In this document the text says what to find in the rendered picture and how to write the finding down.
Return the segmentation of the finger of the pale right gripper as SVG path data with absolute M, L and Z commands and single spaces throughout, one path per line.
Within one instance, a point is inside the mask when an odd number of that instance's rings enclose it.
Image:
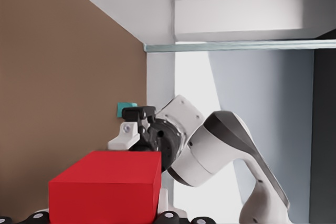
M 108 142 L 108 150 L 127 151 L 140 140 L 137 122 L 123 122 L 117 137 Z

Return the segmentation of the red wooden cube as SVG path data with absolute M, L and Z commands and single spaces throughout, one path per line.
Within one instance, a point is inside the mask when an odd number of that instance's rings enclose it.
M 93 151 L 49 182 L 51 224 L 152 224 L 161 153 Z

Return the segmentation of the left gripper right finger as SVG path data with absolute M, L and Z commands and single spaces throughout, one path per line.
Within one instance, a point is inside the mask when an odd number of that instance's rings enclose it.
M 169 193 L 166 188 L 160 189 L 154 224 L 188 224 L 186 212 L 169 204 Z

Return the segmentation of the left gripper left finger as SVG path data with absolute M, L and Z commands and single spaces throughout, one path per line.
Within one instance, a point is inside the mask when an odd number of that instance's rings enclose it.
M 14 222 L 8 216 L 0 216 L 0 224 L 50 224 L 49 209 L 37 211 L 20 222 Z

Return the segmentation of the silver frame post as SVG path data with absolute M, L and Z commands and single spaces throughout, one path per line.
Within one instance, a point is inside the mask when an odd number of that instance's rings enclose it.
M 193 44 L 144 45 L 143 48 L 144 51 L 148 53 L 233 50 L 335 49 L 336 39 L 222 41 Z

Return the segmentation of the blue wooden cube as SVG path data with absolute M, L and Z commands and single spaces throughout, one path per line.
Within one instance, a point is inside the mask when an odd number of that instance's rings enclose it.
M 133 102 L 118 102 L 117 103 L 117 118 L 122 118 L 122 110 L 124 108 L 132 108 L 138 106 L 137 103 Z

